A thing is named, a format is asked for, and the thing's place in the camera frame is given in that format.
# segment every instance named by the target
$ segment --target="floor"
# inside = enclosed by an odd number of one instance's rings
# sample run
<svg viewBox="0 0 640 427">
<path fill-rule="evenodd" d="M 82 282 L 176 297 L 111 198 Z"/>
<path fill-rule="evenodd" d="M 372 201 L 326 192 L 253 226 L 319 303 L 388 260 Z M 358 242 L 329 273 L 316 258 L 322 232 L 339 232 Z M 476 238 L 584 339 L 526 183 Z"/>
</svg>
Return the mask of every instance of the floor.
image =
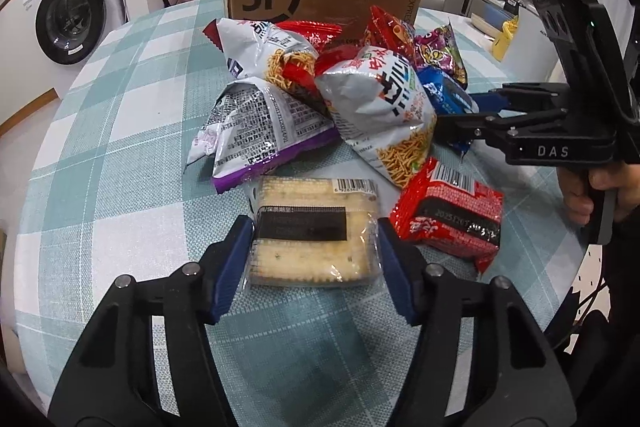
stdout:
<svg viewBox="0 0 640 427">
<path fill-rule="evenodd" d="M 3 229 L 7 234 L 0 286 L 0 322 L 5 329 L 13 330 L 15 328 L 14 249 L 26 186 L 40 144 L 59 106 L 60 100 L 47 104 L 0 137 L 0 229 Z M 602 249 L 591 247 L 574 281 L 574 291 L 581 292 L 581 299 L 584 299 L 597 285 L 601 265 Z M 577 319 L 585 308 L 586 305 L 578 312 Z M 605 315 L 608 314 L 609 293 L 607 289 L 599 293 L 592 309 L 599 309 Z M 568 350 L 573 348 L 575 337 L 576 335 L 574 335 Z M 13 349 L 8 353 L 8 356 L 14 367 L 24 367 L 19 349 Z M 28 377 L 22 377 L 20 384 L 26 391 L 30 391 Z"/>
</svg>

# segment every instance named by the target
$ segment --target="human hand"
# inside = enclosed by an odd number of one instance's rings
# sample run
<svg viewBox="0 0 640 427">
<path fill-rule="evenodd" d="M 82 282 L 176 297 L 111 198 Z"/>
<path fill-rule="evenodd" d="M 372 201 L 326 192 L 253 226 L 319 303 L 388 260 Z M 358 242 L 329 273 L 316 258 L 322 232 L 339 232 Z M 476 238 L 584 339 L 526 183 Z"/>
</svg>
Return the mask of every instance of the human hand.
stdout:
<svg viewBox="0 0 640 427">
<path fill-rule="evenodd" d="M 556 171 L 569 218 L 579 225 L 586 225 L 593 212 L 593 201 L 588 195 L 584 179 L 561 167 Z M 640 165 L 616 162 L 603 168 L 590 169 L 589 183 L 596 190 L 618 189 L 614 221 L 622 221 L 640 204 Z"/>
</svg>

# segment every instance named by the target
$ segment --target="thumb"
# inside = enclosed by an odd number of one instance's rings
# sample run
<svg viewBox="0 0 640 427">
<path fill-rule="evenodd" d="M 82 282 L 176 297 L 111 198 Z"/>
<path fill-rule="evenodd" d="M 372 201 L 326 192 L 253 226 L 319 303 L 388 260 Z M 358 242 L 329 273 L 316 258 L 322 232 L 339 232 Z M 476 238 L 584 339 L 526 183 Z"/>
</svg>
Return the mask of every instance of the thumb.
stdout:
<svg viewBox="0 0 640 427">
<path fill-rule="evenodd" d="M 629 165 L 624 162 L 616 162 L 605 167 L 590 169 L 589 183 L 596 190 L 620 188 L 628 184 L 629 175 Z"/>
</svg>

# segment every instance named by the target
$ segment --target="yellow plastic bag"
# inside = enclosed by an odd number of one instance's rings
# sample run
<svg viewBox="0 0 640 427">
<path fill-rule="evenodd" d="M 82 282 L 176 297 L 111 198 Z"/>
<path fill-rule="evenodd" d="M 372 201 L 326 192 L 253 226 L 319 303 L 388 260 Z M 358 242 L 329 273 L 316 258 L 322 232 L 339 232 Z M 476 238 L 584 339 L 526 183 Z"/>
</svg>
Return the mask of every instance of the yellow plastic bag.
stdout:
<svg viewBox="0 0 640 427">
<path fill-rule="evenodd" d="M 491 54 L 496 60 L 502 60 L 514 35 L 518 31 L 518 18 L 515 17 L 502 24 L 502 32 L 491 46 Z"/>
</svg>

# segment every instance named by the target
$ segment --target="washing machine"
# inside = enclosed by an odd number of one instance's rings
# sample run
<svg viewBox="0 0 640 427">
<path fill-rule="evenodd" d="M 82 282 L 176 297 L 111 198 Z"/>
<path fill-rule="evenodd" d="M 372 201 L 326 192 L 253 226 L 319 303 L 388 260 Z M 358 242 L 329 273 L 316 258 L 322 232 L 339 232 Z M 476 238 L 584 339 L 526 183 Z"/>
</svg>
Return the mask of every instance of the washing machine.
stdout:
<svg viewBox="0 0 640 427">
<path fill-rule="evenodd" d="M 45 74 L 63 98 L 88 58 L 124 24 L 122 0 L 22 0 L 30 16 L 28 74 Z"/>
</svg>

